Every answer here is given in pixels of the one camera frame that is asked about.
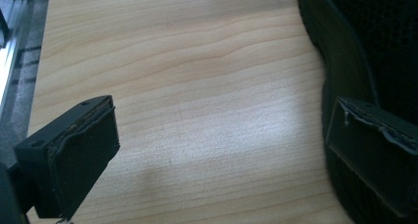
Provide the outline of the aluminium frame rail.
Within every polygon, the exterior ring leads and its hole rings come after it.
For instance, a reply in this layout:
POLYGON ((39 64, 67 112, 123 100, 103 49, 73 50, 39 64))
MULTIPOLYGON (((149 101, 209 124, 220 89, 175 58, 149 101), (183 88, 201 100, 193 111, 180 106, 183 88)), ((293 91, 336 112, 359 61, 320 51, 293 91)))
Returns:
POLYGON ((0 112, 5 104, 27 3, 28 0, 0 0, 0 112))

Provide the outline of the black shoe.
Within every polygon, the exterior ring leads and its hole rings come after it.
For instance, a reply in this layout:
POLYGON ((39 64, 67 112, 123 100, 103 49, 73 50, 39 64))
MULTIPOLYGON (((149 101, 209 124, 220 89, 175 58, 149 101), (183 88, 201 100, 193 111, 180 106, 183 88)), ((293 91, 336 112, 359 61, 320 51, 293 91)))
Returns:
MULTIPOLYGON (((325 65, 322 135, 336 101, 375 105, 418 126, 418 0, 298 0, 303 23, 325 65)), ((339 195, 331 181, 341 205, 339 195)), ((418 224, 418 222, 357 222, 418 224)))

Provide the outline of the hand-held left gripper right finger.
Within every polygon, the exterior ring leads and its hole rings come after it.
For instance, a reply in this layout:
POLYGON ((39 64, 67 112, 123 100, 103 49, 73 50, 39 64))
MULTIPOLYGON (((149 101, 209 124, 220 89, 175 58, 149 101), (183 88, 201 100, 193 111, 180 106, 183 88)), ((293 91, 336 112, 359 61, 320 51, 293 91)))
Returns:
POLYGON ((357 222, 418 222, 418 126, 339 98, 326 150, 331 180, 357 222))

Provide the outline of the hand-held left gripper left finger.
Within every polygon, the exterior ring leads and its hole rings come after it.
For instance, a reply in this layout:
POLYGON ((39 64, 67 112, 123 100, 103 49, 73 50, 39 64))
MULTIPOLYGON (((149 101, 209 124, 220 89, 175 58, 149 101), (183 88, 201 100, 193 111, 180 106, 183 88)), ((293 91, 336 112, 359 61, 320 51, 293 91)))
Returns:
POLYGON ((119 149, 111 96, 86 100, 15 147, 18 201, 40 218, 71 218, 119 149))

